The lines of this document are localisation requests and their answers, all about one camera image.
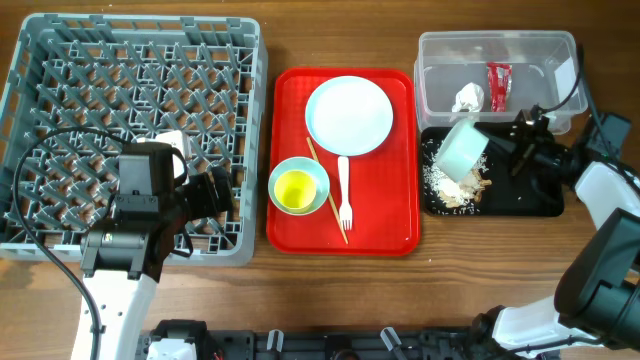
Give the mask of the rice and nut scraps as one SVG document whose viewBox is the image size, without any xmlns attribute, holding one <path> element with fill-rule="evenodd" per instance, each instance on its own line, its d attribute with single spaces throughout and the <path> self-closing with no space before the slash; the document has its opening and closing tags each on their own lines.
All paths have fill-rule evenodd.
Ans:
<svg viewBox="0 0 640 360">
<path fill-rule="evenodd" d="M 424 210 L 433 215 L 478 214 L 477 206 L 483 192 L 492 185 L 491 180 L 484 178 L 489 170 L 486 154 L 483 153 L 472 170 L 456 182 L 435 165 L 441 143 L 441 140 L 428 139 L 421 144 Z"/>
</svg>

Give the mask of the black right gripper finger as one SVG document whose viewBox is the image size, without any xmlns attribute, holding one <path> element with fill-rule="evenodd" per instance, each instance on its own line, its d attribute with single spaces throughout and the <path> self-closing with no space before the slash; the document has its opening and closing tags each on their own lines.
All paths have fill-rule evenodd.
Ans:
<svg viewBox="0 0 640 360">
<path fill-rule="evenodd" d="M 474 128 L 486 136 L 517 136 L 520 126 L 515 122 L 476 122 Z"/>
<path fill-rule="evenodd" d="M 517 148 L 517 145 L 514 142 L 500 138 L 491 138 L 488 145 L 496 152 L 501 152 L 506 155 L 513 154 Z"/>
</svg>

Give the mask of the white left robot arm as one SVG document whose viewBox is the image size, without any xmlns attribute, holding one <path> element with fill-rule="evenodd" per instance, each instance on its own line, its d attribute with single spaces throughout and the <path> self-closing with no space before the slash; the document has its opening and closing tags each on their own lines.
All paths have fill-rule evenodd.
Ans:
<svg viewBox="0 0 640 360">
<path fill-rule="evenodd" d="M 233 207 L 231 180 L 221 166 L 176 176 L 182 155 L 161 142 L 124 145 L 118 157 L 119 187 L 105 217 L 82 240 L 83 286 L 88 297 L 72 350 L 75 359 L 131 359 L 155 296 L 165 259 L 188 258 L 175 237 L 188 223 Z"/>
</svg>

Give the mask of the mint green bowl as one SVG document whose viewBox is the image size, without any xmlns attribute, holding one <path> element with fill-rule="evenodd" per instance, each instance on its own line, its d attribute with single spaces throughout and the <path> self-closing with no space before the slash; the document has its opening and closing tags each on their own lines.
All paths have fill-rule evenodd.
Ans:
<svg viewBox="0 0 640 360">
<path fill-rule="evenodd" d="M 461 181 L 471 172 L 489 143 L 486 135 L 470 119 L 456 123 L 441 143 L 435 165 L 452 181 Z"/>
</svg>

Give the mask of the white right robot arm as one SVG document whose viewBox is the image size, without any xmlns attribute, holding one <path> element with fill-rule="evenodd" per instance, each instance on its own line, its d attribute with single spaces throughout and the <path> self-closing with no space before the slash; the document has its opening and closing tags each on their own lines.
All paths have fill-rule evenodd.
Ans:
<svg viewBox="0 0 640 360">
<path fill-rule="evenodd" d="M 561 277 L 553 296 L 522 307 L 497 306 L 468 330 L 469 359 L 535 359 L 562 348 L 639 348 L 639 175 L 619 160 L 631 127 L 614 113 L 594 113 L 571 147 L 556 143 L 541 111 L 511 123 L 475 125 L 509 169 L 548 170 L 587 207 L 596 233 Z"/>
</svg>

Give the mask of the light blue bowl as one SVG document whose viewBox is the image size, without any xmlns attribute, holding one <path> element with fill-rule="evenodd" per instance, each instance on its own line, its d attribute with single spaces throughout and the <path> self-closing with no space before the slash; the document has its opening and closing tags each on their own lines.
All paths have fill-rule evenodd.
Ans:
<svg viewBox="0 0 640 360">
<path fill-rule="evenodd" d="M 304 216 L 321 208 L 328 199 L 330 180 L 326 170 L 308 157 L 291 157 L 271 172 L 268 192 L 282 212 Z"/>
</svg>

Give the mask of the red snack wrapper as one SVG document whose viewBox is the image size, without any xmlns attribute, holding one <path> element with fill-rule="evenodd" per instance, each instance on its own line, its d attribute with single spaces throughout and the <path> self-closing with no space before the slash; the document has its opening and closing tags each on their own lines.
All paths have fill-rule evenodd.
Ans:
<svg viewBox="0 0 640 360">
<path fill-rule="evenodd" d="M 489 62 L 487 64 L 488 84 L 491 96 L 491 111 L 505 112 L 507 99 L 511 92 L 512 66 Z"/>
</svg>

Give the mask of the yellow plastic cup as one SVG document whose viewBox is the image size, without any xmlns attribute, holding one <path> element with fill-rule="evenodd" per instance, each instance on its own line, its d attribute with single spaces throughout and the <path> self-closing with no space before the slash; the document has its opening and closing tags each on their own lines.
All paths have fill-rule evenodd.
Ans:
<svg viewBox="0 0 640 360">
<path fill-rule="evenodd" d="M 285 211 L 302 214 L 311 208 L 316 197 L 316 183 L 307 172 L 289 170 L 276 179 L 274 195 Z"/>
</svg>

